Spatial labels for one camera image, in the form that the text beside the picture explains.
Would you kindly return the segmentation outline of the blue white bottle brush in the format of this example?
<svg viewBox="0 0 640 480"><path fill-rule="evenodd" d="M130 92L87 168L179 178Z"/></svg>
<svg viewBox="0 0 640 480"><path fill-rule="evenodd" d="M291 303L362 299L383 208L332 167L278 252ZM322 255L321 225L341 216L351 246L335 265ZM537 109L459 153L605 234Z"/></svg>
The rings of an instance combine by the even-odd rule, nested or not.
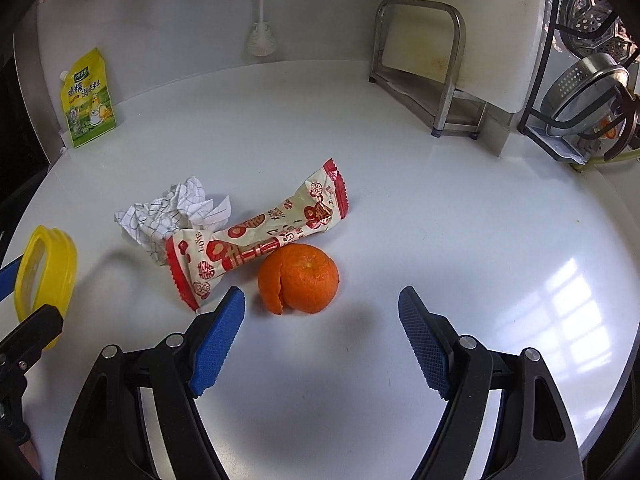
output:
<svg viewBox="0 0 640 480"><path fill-rule="evenodd" d="M247 52L255 58L266 58L277 51L277 41L265 16L265 0L258 0L257 21L247 39Z"/></svg>

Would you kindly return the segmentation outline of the steel cutting board rack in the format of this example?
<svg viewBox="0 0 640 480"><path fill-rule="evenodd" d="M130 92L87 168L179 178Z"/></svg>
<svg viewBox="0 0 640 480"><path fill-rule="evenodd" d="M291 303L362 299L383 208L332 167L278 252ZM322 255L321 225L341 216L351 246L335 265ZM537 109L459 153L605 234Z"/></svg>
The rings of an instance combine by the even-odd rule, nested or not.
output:
<svg viewBox="0 0 640 480"><path fill-rule="evenodd" d="M444 82L395 70L383 64L383 26L386 11L391 6L412 6L448 15L454 33ZM465 22L454 6L433 0L382 0L375 14L369 81L407 107L430 128L435 138L449 133L476 140L480 136L487 103L456 87L465 45Z"/></svg>

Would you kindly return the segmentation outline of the steel steamer basket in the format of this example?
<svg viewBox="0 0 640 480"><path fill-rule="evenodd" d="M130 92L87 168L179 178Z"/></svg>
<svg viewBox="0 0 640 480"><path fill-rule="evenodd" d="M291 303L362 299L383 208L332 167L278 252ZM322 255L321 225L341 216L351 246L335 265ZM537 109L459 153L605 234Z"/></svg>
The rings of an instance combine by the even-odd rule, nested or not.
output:
<svg viewBox="0 0 640 480"><path fill-rule="evenodd" d="M561 0L558 31L564 46L578 58L606 53L620 65L637 61L638 46L613 14L608 0Z"/></svg>

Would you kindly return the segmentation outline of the red white snack wrapper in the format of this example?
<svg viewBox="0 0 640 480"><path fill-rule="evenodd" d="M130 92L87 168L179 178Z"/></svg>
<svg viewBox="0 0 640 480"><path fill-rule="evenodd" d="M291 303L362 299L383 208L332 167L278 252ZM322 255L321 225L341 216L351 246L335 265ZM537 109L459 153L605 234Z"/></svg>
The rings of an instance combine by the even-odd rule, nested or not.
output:
<svg viewBox="0 0 640 480"><path fill-rule="evenodd" d="M165 243L180 298L198 310L224 274L282 246L332 229L348 213L347 188L333 159L284 202L218 231L182 229Z"/></svg>

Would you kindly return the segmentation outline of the crumpled grid paper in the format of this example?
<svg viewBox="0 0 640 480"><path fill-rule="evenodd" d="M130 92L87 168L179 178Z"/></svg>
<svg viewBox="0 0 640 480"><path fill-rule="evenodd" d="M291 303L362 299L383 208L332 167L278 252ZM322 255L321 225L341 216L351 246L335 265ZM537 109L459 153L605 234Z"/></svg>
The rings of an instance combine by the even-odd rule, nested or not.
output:
<svg viewBox="0 0 640 480"><path fill-rule="evenodd" d="M208 198L197 177L171 185L147 203L135 203L114 213L114 221L158 266L166 266L166 240L183 229L218 231L232 213L231 200Z"/></svg>

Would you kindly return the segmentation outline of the white cutting board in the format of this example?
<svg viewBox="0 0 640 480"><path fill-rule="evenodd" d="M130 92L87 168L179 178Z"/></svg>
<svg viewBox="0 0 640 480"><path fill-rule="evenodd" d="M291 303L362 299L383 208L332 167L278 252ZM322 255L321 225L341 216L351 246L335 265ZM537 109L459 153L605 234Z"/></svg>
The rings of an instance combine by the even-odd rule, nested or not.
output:
<svg viewBox="0 0 640 480"><path fill-rule="evenodd" d="M546 0L432 0L462 15L466 40L456 87L514 114L533 77ZM382 63L443 82L454 26L448 13L392 6Z"/></svg>

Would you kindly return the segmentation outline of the yellow plastic lid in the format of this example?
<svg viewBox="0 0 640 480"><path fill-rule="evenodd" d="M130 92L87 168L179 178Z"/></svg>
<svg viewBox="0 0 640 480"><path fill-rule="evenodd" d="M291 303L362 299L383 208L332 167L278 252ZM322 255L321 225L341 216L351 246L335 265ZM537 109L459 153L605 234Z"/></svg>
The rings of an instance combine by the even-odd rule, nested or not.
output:
<svg viewBox="0 0 640 480"><path fill-rule="evenodd" d="M25 318L44 304L57 307L66 317L77 272L77 249L59 229L37 226L29 237L14 286L17 318Z"/></svg>

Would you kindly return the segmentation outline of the yellow green refill pouch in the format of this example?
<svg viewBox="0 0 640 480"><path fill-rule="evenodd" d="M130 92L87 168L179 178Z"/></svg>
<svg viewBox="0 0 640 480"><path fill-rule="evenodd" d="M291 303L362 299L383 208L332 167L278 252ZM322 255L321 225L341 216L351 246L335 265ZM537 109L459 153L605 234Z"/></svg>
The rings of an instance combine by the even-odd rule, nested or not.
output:
<svg viewBox="0 0 640 480"><path fill-rule="evenodd" d="M106 65L93 48L61 74L60 99L74 148L88 144L117 126Z"/></svg>

